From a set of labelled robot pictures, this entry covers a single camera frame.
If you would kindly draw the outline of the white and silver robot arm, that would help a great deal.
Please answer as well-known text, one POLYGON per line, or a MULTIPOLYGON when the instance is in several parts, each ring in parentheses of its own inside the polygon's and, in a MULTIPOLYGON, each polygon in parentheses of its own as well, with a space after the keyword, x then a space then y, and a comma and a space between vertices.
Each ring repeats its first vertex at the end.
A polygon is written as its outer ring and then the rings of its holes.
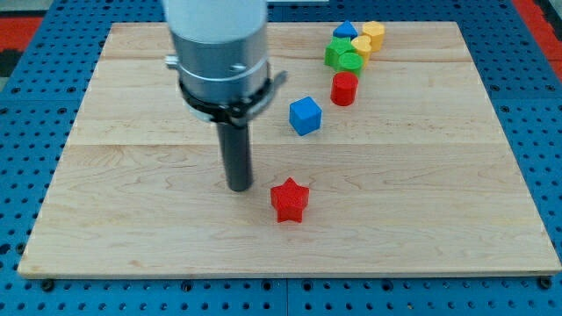
POLYGON ((270 72, 265 0, 164 0, 185 103, 204 121, 245 126, 268 106, 287 73, 270 72))

